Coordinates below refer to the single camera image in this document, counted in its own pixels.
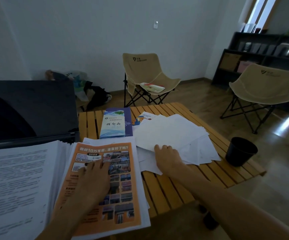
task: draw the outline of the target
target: wooden table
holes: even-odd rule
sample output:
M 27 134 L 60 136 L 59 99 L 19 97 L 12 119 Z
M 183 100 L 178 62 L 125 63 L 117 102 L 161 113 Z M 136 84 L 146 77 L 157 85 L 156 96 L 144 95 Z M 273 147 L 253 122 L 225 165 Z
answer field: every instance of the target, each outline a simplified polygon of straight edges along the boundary
M 142 112 L 170 116 L 179 114 L 198 126 L 203 126 L 210 134 L 209 137 L 222 161 L 212 161 L 200 166 L 189 165 L 197 174 L 202 175 L 222 188 L 229 188 L 249 180 L 257 175 L 264 175 L 266 171 L 255 161 L 250 159 L 242 167 L 233 167 L 224 159 L 230 144 L 226 138 L 212 129 L 206 122 L 192 113 L 180 103 L 131 107 L 132 120 Z M 79 114 L 80 141 L 84 137 L 98 139 L 101 131 L 103 111 L 83 112 Z M 147 201 L 150 205 L 149 215 L 155 217 L 183 204 L 194 201 L 192 194 L 177 181 L 152 172 L 142 172 L 143 186 Z

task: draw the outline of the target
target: hand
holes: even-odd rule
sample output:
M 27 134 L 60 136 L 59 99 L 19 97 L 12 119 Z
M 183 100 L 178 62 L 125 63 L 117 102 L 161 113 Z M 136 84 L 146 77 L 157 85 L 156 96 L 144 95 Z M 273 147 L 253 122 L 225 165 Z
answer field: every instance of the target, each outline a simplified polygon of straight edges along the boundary
M 97 160 L 88 164 L 86 169 L 78 171 L 78 184 L 74 194 L 68 199 L 68 204 L 83 206 L 82 210 L 88 213 L 95 205 L 101 202 L 110 189 L 108 169 L 110 163 Z
M 158 168 L 169 177 L 175 177 L 179 173 L 179 169 L 186 166 L 182 162 L 179 152 L 172 146 L 163 145 L 160 149 L 159 145 L 155 145 L 154 151 Z

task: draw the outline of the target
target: photo grid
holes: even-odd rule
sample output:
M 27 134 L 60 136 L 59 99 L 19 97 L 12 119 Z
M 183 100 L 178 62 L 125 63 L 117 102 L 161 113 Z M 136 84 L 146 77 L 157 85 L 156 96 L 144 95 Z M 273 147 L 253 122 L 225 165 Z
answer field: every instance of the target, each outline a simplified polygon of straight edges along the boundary
M 115 151 L 103 154 L 103 162 L 110 162 L 110 189 L 99 203 L 103 206 L 102 220 L 114 220 L 115 224 L 134 220 L 129 151 Z

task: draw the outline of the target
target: wooden floor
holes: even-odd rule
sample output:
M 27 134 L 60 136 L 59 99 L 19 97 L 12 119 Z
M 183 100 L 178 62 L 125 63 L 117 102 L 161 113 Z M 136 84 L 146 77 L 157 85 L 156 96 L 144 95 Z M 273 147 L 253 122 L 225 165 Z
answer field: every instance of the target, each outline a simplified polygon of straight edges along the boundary
M 113 92 L 112 100 L 95 110 L 123 107 L 123 92 Z M 199 80 L 180 84 L 171 92 L 165 103 L 180 102 L 206 121 L 212 128 L 231 139 L 244 137 L 258 147 L 253 157 L 266 170 L 264 177 L 236 185 L 229 190 L 253 202 L 289 226 L 289 114 L 276 110 L 254 135 L 243 115 L 219 119 L 231 101 L 231 93 Z M 140 99 L 137 106 L 147 103 Z M 257 124 L 257 117 L 250 113 L 250 121 Z M 117 239 L 229 239 L 221 227 L 207 230 L 202 224 L 203 215 L 195 203 L 158 216 L 151 220 L 151 227 L 117 235 Z

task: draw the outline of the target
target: beige folding chair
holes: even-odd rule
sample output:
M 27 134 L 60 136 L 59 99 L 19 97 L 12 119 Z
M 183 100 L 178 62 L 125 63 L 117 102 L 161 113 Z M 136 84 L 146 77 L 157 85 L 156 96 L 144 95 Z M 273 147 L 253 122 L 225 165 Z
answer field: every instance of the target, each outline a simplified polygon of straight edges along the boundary
M 243 114 L 254 134 L 258 133 L 259 127 L 267 120 L 277 104 L 289 102 L 289 71 L 261 66 L 258 64 L 249 65 L 240 75 L 238 80 L 229 83 L 234 92 L 232 101 L 226 108 L 220 119 Z M 239 99 L 250 102 L 250 105 L 242 106 Z M 255 108 L 256 104 L 265 106 Z M 252 110 L 245 111 L 243 108 L 252 106 Z M 234 111 L 241 109 L 242 113 L 225 116 L 227 110 Z M 261 119 L 257 110 L 269 108 L 267 114 Z M 246 113 L 255 112 L 260 120 L 259 125 L 254 130 Z
M 123 66 L 125 68 L 125 89 L 124 89 L 124 107 L 129 107 L 132 103 L 135 106 L 135 101 L 139 98 L 144 98 L 149 104 L 162 104 L 163 99 L 175 89 L 181 79 L 170 79 L 161 69 L 157 54 L 128 54 L 123 53 Z M 150 92 L 139 86 L 141 83 L 154 84 L 163 86 L 165 89 L 162 92 Z M 126 90 L 131 97 L 131 100 L 126 104 Z

